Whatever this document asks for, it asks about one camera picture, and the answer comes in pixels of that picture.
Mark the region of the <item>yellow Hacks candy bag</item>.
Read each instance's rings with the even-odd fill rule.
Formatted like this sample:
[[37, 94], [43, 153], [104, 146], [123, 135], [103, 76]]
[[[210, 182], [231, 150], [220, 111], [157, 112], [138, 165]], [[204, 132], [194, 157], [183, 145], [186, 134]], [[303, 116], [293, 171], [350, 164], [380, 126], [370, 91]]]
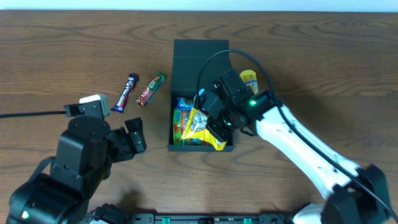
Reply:
[[207, 129], [208, 117], [205, 113], [192, 108], [182, 139], [197, 139], [212, 145], [216, 151], [222, 151], [226, 141], [219, 141]]

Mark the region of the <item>yellow Mentos gum bottle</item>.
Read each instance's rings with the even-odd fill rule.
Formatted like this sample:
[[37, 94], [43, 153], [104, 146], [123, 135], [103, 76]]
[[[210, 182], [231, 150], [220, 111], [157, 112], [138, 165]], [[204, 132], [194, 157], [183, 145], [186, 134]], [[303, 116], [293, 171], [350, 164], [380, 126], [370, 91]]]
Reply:
[[254, 70], [243, 70], [239, 76], [243, 80], [246, 86], [250, 87], [254, 94], [259, 92], [257, 75]]

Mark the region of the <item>red green KitKat bar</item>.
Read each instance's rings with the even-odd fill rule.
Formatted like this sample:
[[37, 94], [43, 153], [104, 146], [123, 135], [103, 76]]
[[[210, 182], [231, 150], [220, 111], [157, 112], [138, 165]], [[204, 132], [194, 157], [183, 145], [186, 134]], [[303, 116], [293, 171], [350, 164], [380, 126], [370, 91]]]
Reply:
[[148, 104], [150, 99], [155, 95], [155, 93], [163, 84], [166, 78], [167, 76], [165, 74], [157, 72], [157, 76], [149, 83], [144, 92], [136, 100], [136, 103], [139, 106], [145, 106], [146, 104]]

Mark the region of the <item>Haribo gummy worms bag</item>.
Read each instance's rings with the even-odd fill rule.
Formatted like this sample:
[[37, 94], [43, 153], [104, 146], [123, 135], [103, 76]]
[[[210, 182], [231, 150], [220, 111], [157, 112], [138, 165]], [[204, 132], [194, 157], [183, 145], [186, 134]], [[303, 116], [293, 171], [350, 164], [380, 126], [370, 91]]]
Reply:
[[187, 127], [190, 111], [174, 109], [173, 137], [174, 144], [178, 146], [204, 146], [205, 143], [199, 139], [182, 139], [182, 134]]

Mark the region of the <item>purple Dairy Milk bar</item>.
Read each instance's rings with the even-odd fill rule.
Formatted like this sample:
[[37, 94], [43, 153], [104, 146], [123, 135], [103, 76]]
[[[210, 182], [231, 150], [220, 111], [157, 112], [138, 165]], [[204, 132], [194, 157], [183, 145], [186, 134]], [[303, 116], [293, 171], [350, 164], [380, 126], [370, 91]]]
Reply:
[[125, 107], [128, 103], [128, 99], [138, 82], [138, 74], [130, 73], [126, 85], [121, 93], [121, 96], [118, 98], [117, 102], [115, 102], [114, 106], [111, 108], [111, 111], [124, 113]]

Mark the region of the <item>blue Oreo cookie pack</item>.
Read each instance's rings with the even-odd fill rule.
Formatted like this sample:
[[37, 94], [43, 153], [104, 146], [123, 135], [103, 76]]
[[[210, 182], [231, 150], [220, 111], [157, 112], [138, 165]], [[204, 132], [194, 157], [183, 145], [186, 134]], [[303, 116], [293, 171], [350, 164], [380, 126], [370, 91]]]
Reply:
[[177, 118], [178, 115], [182, 114], [184, 119], [188, 119], [194, 103], [194, 98], [178, 97], [177, 105], [174, 111], [174, 118]]

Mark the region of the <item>dark green lidded box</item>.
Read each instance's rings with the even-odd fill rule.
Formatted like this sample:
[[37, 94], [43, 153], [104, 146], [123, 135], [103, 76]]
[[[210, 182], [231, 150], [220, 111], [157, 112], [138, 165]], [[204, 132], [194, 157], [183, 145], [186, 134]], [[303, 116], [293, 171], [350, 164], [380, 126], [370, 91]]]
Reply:
[[213, 90], [213, 82], [222, 74], [231, 70], [229, 55], [217, 55], [206, 63], [215, 53], [228, 50], [228, 40], [189, 40], [174, 41], [174, 56], [170, 78], [170, 118], [169, 118], [169, 151], [174, 152], [215, 152], [213, 146], [175, 145], [173, 139], [173, 116], [178, 97], [194, 97], [197, 93], [197, 80], [200, 70], [205, 71], [200, 78], [200, 88]]

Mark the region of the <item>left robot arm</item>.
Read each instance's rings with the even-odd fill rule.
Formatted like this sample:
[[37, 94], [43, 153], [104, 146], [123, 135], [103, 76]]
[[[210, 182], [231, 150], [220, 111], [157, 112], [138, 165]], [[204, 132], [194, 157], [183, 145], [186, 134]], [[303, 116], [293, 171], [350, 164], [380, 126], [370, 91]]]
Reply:
[[40, 162], [10, 197], [7, 223], [80, 223], [114, 163], [143, 153], [141, 118], [111, 129], [103, 118], [76, 116], [61, 134], [57, 153]]

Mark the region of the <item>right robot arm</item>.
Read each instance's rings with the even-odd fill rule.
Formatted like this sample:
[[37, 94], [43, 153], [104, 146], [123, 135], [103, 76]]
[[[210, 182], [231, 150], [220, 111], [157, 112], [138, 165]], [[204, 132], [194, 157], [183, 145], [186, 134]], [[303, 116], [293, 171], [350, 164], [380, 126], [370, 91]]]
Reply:
[[273, 92], [200, 90], [198, 103], [210, 115], [208, 127], [218, 139], [249, 128], [285, 154], [317, 188], [325, 203], [304, 206], [292, 223], [383, 223], [397, 218], [384, 173], [374, 165], [363, 169], [327, 146]]

